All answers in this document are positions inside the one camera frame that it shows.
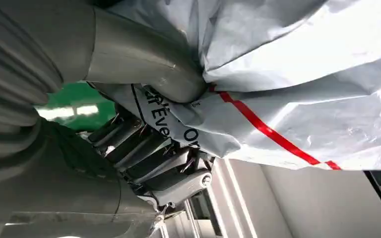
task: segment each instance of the white wall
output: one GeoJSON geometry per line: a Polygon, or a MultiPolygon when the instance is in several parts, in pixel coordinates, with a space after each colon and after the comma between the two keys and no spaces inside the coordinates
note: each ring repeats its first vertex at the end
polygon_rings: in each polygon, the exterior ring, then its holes
{"type": "Polygon", "coordinates": [[[381,201],[363,172],[262,170],[294,238],[381,238],[381,201]]]}

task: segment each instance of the gray plastic cover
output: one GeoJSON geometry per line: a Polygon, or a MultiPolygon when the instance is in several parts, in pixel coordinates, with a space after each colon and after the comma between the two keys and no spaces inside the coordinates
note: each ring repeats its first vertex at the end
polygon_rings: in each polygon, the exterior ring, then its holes
{"type": "Polygon", "coordinates": [[[126,0],[112,11],[187,44],[216,85],[186,105],[99,86],[161,133],[221,158],[381,170],[381,0],[126,0]]]}

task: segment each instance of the ribbed hose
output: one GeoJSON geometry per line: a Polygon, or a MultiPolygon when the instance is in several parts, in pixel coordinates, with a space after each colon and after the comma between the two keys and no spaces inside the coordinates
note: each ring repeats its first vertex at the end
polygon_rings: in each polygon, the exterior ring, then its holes
{"type": "Polygon", "coordinates": [[[33,105],[47,103],[62,82],[37,43],[0,10],[0,158],[34,142],[40,120],[33,105]]]}

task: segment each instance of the red stripe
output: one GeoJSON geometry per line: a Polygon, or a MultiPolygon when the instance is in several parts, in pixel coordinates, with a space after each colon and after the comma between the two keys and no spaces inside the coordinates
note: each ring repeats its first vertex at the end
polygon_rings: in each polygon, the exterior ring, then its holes
{"type": "Polygon", "coordinates": [[[327,164],[331,169],[333,170],[342,170],[341,167],[339,167],[335,162],[333,161],[326,161],[325,164],[327,164]]]}
{"type": "MultiPolygon", "coordinates": [[[[313,156],[309,155],[308,153],[302,151],[297,146],[292,144],[290,141],[288,141],[286,138],[278,134],[275,130],[273,130],[271,127],[266,125],[250,108],[248,108],[243,102],[241,101],[234,101],[230,94],[227,92],[220,92],[220,97],[223,99],[226,103],[232,103],[245,117],[248,119],[248,121],[260,132],[262,132],[264,135],[268,136],[271,140],[273,140],[275,143],[289,151],[295,156],[300,157],[301,159],[305,160],[311,165],[317,165],[320,164],[320,161],[315,159],[313,156]]],[[[329,165],[333,170],[341,170],[341,168],[334,162],[328,161],[326,162],[327,165],[329,165]]]]}

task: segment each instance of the white panel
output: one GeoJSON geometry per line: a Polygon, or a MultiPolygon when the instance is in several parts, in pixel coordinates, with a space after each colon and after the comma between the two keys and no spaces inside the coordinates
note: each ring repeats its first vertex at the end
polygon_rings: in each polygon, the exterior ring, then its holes
{"type": "Polygon", "coordinates": [[[381,238],[381,200],[363,172],[262,169],[294,238],[381,238]]]}
{"type": "Polygon", "coordinates": [[[223,237],[292,237],[258,164],[217,159],[208,192],[223,237]]]}

